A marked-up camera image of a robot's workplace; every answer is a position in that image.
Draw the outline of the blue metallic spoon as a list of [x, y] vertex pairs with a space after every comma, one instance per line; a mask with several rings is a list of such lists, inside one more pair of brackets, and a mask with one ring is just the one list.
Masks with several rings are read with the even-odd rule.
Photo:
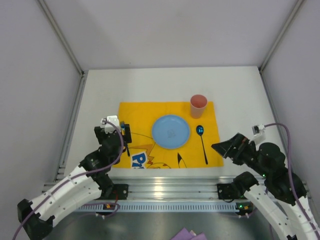
[[205, 161], [205, 164], [208, 165], [209, 162], [208, 162], [208, 158], [207, 158], [207, 154], [206, 154], [206, 150], [205, 150], [205, 145], [204, 145], [204, 141], [203, 141], [204, 127], [202, 125], [198, 125], [196, 127], [196, 133], [200, 136], [203, 155], [204, 155], [204, 161]]

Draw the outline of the blue metallic fork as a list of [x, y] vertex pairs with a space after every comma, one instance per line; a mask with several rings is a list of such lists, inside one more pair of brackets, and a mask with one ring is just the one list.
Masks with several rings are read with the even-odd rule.
[[130, 157], [130, 150], [129, 150], [129, 144], [132, 143], [132, 137], [131, 137], [131, 129], [130, 125], [128, 123], [125, 123], [122, 121], [120, 123], [121, 132], [122, 132], [122, 139], [124, 142], [124, 150], [122, 151], [127, 152], [127, 155]]

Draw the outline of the yellow pikachu placemat cloth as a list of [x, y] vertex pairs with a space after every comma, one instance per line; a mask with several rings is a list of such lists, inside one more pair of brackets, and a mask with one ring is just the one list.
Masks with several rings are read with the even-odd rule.
[[223, 167], [211, 145], [220, 141], [213, 102], [191, 116], [189, 102], [122, 102], [118, 117], [129, 124], [132, 142], [116, 164], [121, 169]]

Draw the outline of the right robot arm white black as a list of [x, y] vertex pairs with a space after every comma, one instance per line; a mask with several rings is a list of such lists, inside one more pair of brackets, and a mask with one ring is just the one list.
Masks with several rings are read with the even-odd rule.
[[260, 185], [249, 171], [230, 183], [232, 199], [246, 198], [273, 227], [281, 240], [318, 240], [320, 228], [310, 210], [307, 190], [302, 180], [285, 164], [285, 155], [271, 142], [259, 147], [237, 133], [231, 139], [212, 144], [224, 159], [238, 166], [246, 165], [264, 179]]

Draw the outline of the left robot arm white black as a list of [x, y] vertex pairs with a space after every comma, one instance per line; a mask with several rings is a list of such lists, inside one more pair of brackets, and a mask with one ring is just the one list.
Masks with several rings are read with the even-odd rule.
[[65, 178], [41, 195], [23, 199], [17, 204], [18, 229], [23, 229], [29, 239], [42, 240], [66, 216], [89, 202], [107, 198], [114, 184], [108, 173], [120, 162], [122, 153], [132, 142], [128, 123], [104, 121], [94, 133], [99, 148], [84, 159]]

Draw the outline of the blue plastic plate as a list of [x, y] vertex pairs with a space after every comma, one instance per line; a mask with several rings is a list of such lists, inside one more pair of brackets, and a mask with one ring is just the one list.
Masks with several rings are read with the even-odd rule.
[[168, 150], [181, 148], [190, 138], [191, 130], [185, 119], [168, 114], [158, 118], [151, 128], [154, 142]]

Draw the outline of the pink plastic cup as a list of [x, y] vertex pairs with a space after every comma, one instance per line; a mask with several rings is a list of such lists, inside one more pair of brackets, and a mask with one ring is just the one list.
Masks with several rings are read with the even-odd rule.
[[199, 119], [208, 104], [208, 100], [204, 95], [196, 94], [190, 98], [190, 115], [194, 119]]

